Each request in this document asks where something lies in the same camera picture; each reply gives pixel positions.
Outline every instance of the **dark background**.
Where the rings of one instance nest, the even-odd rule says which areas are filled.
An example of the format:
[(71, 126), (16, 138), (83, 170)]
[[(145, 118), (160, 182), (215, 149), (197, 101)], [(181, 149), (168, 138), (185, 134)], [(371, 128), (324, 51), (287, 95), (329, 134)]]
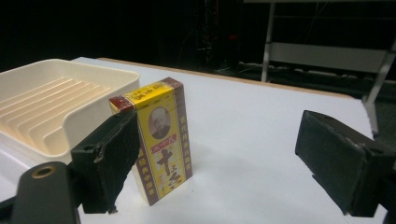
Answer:
[[(240, 0), (2, 1), (0, 71), (81, 56), (237, 71), (262, 62), (268, 9)], [(389, 49), (395, 36), (396, 2), (276, 5), (276, 42)]]

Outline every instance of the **plastic tray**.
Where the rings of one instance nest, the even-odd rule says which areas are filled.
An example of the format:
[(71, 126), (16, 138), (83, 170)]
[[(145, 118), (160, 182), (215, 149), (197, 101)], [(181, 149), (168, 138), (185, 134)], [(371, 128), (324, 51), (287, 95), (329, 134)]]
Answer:
[(70, 161), (70, 149), (111, 116), (108, 98), (137, 88), (135, 72), (63, 60), (1, 73), (0, 137), (39, 161)]

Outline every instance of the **table surface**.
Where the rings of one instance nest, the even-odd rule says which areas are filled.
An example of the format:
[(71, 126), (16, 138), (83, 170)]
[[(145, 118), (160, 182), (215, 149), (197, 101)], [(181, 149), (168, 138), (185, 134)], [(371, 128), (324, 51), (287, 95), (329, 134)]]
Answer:
[[(181, 81), (193, 169), (191, 179), (153, 206), (130, 173), (116, 201), (119, 212), (85, 215), (79, 208), (82, 223), (382, 223), (381, 206), (374, 219), (344, 216), (294, 154), (304, 110), (327, 114), (372, 138), (360, 100), (136, 63), (75, 62), (136, 71), (140, 86), (165, 77)], [(16, 161), (20, 170), (32, 164), (0, 153), (2, 160)], [(17, 186), (2, 169), (1, 201)]]

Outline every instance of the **yellow box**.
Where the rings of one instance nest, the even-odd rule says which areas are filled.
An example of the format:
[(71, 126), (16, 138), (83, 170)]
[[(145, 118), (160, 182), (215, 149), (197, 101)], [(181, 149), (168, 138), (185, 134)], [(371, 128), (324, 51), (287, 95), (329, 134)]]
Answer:
[(133, 172), (153, 205), (192, 176), (183, 84), (168, 77), (109, 102), (115, 113), (137, 110), (141, 147)]

